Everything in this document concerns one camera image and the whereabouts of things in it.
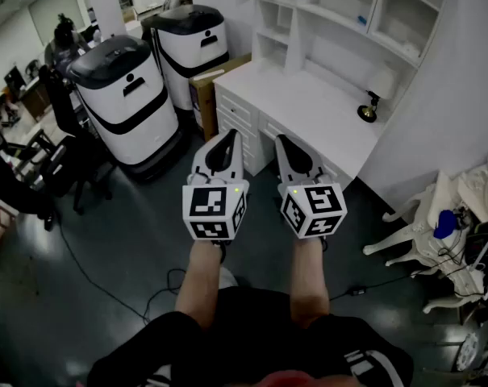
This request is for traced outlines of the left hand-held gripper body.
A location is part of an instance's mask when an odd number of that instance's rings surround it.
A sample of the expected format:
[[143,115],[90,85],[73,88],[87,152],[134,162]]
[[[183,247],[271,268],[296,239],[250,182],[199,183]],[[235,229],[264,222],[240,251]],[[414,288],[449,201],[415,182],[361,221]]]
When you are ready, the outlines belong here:
[[249,183],[245,179],[224,180],[190,176],[182,187],[182,217],[196,240],[233,240],[247,210]]

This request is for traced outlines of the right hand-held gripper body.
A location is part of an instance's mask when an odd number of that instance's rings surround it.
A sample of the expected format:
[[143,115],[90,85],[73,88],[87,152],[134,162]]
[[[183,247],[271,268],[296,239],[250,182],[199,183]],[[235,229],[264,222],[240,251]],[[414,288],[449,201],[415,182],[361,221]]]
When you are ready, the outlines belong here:
[[348,213],[339,183],[324,171],[296,173],[282,169],[280,179],[280,214],[297,238],[321,238],[336,232]]

